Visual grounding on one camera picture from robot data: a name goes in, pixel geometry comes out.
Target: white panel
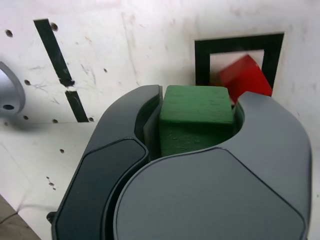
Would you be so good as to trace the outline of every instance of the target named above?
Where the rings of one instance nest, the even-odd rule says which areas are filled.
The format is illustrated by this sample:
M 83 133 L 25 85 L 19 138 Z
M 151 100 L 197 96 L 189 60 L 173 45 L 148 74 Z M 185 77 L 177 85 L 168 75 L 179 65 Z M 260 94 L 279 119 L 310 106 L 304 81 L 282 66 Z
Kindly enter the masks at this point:
M 46 216 L 57 211 L 95 126 L 0 125 L 1 195 L 43 240 L 51 239 Z
M 33 20 L 48 18 L 88 117 L 97 122 L 139 85 L 195 82 L 194 41 L 285 32 L 273 98 L 307 130 L 313 149 L 309 240 L 320 238 L 320 3 L 316 0 L 3 0 L 0 61 L 21 80 L 23 129 L 0 127 L 0 193 L 44 240 L 94 123 L 76 119 Z M 13 37 L 6 36 L 9 29 Z M 31 86 L 24 84 L 29 80 Z M 66 124 L 45 124 L 57 119 Z M 56 186 L 53 190 L 46 177 Z

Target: wooden floor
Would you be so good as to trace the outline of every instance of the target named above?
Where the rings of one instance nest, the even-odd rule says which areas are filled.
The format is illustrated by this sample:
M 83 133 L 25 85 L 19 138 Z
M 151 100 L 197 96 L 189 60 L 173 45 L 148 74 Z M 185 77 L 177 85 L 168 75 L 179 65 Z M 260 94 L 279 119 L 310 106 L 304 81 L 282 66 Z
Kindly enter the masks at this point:
M 15 212 L 16 211 L 0 195 L 0 223 L 3 221 L 3 219 L 14 214 Z M 16 214 L 0 224 L 0 239 L 39 240 L 40 238 L 26 224 L 26 222 L 18 214 Z

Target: screw hole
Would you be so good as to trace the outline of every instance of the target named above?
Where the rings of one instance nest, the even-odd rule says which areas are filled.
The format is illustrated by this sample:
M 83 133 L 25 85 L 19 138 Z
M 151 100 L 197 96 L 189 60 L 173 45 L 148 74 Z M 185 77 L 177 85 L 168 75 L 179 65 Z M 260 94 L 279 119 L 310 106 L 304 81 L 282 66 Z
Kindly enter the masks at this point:
M 5 30 L 5 34 L 9 37 L 12 38 L 14 35 L 12 34 L 12 31 L 10 30 Z
M 6 105 L 3 105 L 3 109 L 5 110 L 12 110 L 12 109 L 15 109 L 14 106 L 10 105 L 10 104 L 6 104 Z
M 53 31 L 58 31 L 58 26 L 57 26 L 57 24 L 55 24 L 54 22 L 52 22 L 51 24 L 51 29 L 53 30 Z

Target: black square frame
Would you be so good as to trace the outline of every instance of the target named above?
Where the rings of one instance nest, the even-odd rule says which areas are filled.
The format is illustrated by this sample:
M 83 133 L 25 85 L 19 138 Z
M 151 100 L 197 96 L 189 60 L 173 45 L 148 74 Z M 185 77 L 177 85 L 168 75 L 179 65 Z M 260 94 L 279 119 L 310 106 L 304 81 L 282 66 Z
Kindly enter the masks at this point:
M 209 84 L 210 54 L 264 50 L 261 70 L 273 89 L 283 39 L 284 33 L 195 40 L 196 85 Z

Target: hole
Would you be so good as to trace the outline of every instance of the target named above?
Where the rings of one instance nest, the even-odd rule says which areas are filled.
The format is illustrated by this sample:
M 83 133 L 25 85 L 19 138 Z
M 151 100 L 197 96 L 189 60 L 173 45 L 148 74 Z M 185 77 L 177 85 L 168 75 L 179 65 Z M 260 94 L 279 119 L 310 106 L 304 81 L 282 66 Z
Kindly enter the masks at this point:
M 52 22 L 51 24 L 51 29 L 53 30 L 53 31 L 58 31 L 58 26 L 57 26 L 57 24 L 55 24 L 54 22 Z
M 15 109 L 15 107 L 14 107 L 14 106 L 12 106 L 12 105 L 10 105 L 10 104 L 3 105 L 3 108 L 4 108 L 5 110 L 12 110 L 12 109 Z
M 12 34 L 12 31 L 10 30 L 5 30 L 5 34 L 9 37 L 12 38 L 14 35 Z
M 249 55 L 258 64 L 260 69 L 262 68 L 262 63 L 264 61 L 265 55 L 265 51 L 263 49 L 251 51 L 234 51 L 210 54 L 210 72 L 218 73 L 246 55 Z

